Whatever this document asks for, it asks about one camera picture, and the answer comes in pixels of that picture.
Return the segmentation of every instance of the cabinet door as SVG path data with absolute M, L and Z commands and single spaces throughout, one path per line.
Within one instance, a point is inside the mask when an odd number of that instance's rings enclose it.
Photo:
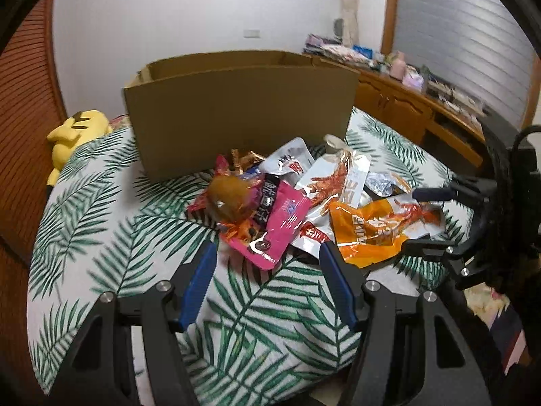
M 392 129 L 419 145 L 426 131 L 432 109 L 407 91 L 388 91 L 382 108 L 383 121 Z
M 384 85 L 369 78 L 359 78 L 354 105 L 378 120 L 383 119 Z

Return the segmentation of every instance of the bolt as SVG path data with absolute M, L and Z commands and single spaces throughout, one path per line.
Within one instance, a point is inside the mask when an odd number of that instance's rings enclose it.
M 377 292 L 381 288 L 380 283 L 377 281 L 368 281 L 364 286 L 371 292 Z
M 438 296 L 434 293 L 434 292 L 424 292 L 423 293 L 423 297 L 428 301 L 428 302 L 434 302 Z
M 156 290 L 159 292 L 166 292 L 171 288 L 171 283 L 167 280 L 160 281 L 156 284 Z
M 104 292 L 99 295 L 99 301 L 103 303 L 110 303 L 115 298 L 113 292 Z

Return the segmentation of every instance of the brown round object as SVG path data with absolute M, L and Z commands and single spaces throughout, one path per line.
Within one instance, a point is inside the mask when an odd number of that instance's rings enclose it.
M 238 223 L 248 218 L 250 182 L 234 175 L 218 175 L 207 188 L 208 210 L 218 221 Z

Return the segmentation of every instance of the tablecloth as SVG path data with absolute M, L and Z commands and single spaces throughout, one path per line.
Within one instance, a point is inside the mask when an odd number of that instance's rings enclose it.
M 452 176 L 423 149 L 356 108 L 346 140 L 371 155 L 372 171 L 393 171 L 413 188 L 439 186 Z M 322 148 L 313 148 L 314 155 Z M 100 293 L 144 292 L 189 262 L 204 240 L 218 242 L 205 213 L 186 212 L 211 178 L 212 171 L 204 171 L 150 184 L 131 128 L 74 152 L 48 200 L 30 269 L 28 341 L 45 392 Z M 444 213 L 442 237 L 461 242 L 471 212 L 451 202 Z M 220 243 L 197 321 L 178 334 L 201 404 L 272 404 L 351 362 L 360 336 L 337 316 L 319 268 L 299 255 L 290 248 L 274 270 L 263 272 Z M 417 294 L 437 285 L 444 273 L 438 264 L 407 257 L 378 267 L 371 278 L 392 291 Z M 132 329 L 132 339 L 140 400 L 150 406 L 140 328 Z

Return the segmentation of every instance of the brown louvered door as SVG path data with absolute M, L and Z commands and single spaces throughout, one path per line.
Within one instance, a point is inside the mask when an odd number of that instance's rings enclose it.
M 52 0 L 37 3 L 0 55 L 0 364 L 33 398 L 39 386 L 26 340 L 28 262 L 52 169 L 46 136 L 65 115 L 51 14 Z

